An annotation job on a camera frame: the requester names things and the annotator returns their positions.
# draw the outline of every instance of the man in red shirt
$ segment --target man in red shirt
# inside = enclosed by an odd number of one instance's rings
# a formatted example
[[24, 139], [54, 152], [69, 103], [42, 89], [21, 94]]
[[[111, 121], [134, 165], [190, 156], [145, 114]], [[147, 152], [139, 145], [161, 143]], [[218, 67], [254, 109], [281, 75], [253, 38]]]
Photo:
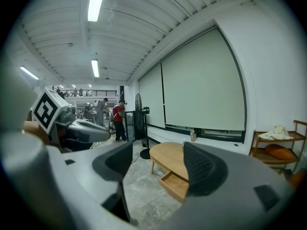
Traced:
[[125, 135], [125, 129], [123, 125], [123, 117], [125, 117], [123, 109], [125, 108], [125, 101], [120, 100], [118, 105], [113, 108], [113, 124], [116, 129], [116, 139], [115, 141], [121, 141], [120, 137], [123, 141], [127, 140]]

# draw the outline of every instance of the railing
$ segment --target railing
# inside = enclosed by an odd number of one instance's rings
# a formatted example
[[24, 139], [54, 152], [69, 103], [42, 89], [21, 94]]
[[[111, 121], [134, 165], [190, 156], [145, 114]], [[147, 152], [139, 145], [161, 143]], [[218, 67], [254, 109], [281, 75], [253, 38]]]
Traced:
[[61, 90], [60, 93], [65, 97], [117, 97], [117, 90]]

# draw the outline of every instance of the window sill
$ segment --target window sill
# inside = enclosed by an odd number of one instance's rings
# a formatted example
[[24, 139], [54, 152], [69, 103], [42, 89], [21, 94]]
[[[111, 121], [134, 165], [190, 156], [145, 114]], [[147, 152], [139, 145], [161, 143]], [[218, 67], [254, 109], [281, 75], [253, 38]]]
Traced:
[[[186, 139], [190, 141], [190, 136], [179, 134], [176, 132], [162, 130], [159, 128], [155, 128], [152, 126], [148, 126], [148, 136], [152, 139], [155, 139], [159, 142], [176, 142], [182, 144], [183, 140]], [[220, 141], [220, 140], [212, 140], [212, 139], [205, 139], [205, 138], [197, 138], [195, 143], [204, 144], [220, 149], [224, 149], [227, 151], [233, 151], [236, 153], [248, 155], [249, 148], [246, 147], [245, 144], [230, 142], [230, 141]]]

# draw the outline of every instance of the standing fan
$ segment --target standing fan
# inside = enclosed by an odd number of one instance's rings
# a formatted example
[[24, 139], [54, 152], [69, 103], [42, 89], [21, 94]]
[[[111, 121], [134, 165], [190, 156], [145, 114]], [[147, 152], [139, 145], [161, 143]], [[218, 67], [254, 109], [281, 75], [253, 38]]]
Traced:
[[145, 132], [147, 149], [142, 150], [140, 152], [140, 157], [142, 159], [150, 159], [149, 155], [149, 142], [148, 142], [148, 134], [147, 134], [147, 117], [146, 112], [142, 110], [142, 99], [140, 94], [135, 96], [135, 115], [136, 115], [136, 126], [139, 130]]

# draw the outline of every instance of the red shirt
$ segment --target red shirt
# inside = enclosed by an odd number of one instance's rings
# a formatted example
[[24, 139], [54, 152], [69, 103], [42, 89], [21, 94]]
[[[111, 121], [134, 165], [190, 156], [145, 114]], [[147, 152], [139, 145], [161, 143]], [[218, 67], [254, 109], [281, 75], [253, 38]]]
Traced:
[[114, 116], [114, 122], [122, 122], [123, 118], [121, 116], [119, 116], [119, 114], [116, 113], [120, 113], [121, 112], [121, 107], [120, 106], [116, 106], [113, 109], [113, 116]]

